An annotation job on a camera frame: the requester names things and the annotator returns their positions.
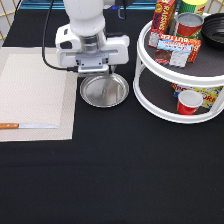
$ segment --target red cup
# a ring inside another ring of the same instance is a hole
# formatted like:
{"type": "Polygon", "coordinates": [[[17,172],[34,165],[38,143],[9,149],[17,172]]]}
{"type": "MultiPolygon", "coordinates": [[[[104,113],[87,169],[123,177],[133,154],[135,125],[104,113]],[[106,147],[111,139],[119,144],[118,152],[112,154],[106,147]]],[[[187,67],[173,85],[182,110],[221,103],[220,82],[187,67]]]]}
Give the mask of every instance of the red cup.
{"type": "Polygon", "coordinates": [[[193,90],[184,90],[178,95],[177,111],[182,115],[193,115],[203,104],[203,96],[193,90]]]}

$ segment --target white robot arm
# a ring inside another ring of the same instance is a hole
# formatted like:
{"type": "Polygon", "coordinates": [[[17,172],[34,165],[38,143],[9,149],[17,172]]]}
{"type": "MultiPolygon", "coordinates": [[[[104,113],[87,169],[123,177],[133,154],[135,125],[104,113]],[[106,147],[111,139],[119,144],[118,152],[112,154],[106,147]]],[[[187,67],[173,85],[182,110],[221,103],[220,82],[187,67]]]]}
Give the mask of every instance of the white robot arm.
{"type": "Polygon", "coordinates": [[[58,63],[61,67],[78,66],[79,76],[109,75],[109,66],[129,60],[129,37],[106,38],[104,5],[127,0],[64,0],[70,24],[56,35],[58,63]]]}

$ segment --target metal bowl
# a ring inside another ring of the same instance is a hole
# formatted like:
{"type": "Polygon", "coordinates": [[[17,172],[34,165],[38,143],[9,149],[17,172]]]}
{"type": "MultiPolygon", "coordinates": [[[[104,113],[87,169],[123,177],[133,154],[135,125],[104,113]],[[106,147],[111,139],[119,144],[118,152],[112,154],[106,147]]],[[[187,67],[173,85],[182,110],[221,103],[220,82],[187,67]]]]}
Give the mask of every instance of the metal bowl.
{"type": "Polygon", "coordinates": [[[224,13],[207,16],[201,35],[210,46],[224,50],[224,13]]]}
{"type": "Polygon", "coordinates": [[[113,107],[125,100],[129,92],[127,81],[120,75],[86,78],[81,84],[82,98],[95,107],[113,107]]]}

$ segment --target knife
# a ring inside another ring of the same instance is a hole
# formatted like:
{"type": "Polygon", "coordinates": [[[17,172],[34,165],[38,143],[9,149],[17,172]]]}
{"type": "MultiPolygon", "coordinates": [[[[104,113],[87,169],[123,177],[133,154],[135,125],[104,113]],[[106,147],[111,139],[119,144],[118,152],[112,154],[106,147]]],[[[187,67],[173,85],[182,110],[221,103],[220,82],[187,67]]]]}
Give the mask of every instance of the knife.
{"type": "Polygon", "coordinates": [[[57,126],[50,124],[16,124],[16,123],[0,123],[0,129],[53,129],[57,126]]]}

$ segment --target cardboard box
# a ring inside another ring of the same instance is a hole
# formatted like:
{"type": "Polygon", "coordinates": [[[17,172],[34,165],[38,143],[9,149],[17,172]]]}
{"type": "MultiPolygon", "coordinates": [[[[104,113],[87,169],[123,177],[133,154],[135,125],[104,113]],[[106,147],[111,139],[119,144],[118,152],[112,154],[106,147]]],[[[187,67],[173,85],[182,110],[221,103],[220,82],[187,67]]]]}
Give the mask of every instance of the cardboard box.
{"type": "Polygon", "coordinates": [[[157,47],[160,34],[168,33],[172,25],[178,1],[158,0],[153,16],[151,33],[148,45],[157,47]]]}
{"type": "Polygon", "coordinates": [[[192,52],[188,58],[188,61],[195,62],[195,59],[196,59],[197,54],[201,47],[201,40],[176,37],[176,36],[170,36],[170,35],[165,35],[165,34],[160,35],[160,39],[192,45],[193,48],[192,48],[192,52]]]}
{"type": "Polygon", "coordinates": [[[209,87],[209,88],[199,88],[199,87],[187,87],[176,84],[176,89],[174,92],[174,97],[178,97],[179,93],[184,90],[194,90],[199,92],[203,96],[203,107],[211,109],[215,103],[219,93],[221,92],[223,86],[220,87],[209,87]]]}
{"type": "Polygon", "coordinates": [[[175,67],[185,67],[194,45],[189,44],[188,41],[180,41],[178,38],[165,34],[160,35],[155,53],[156,62],[175,67]]]}

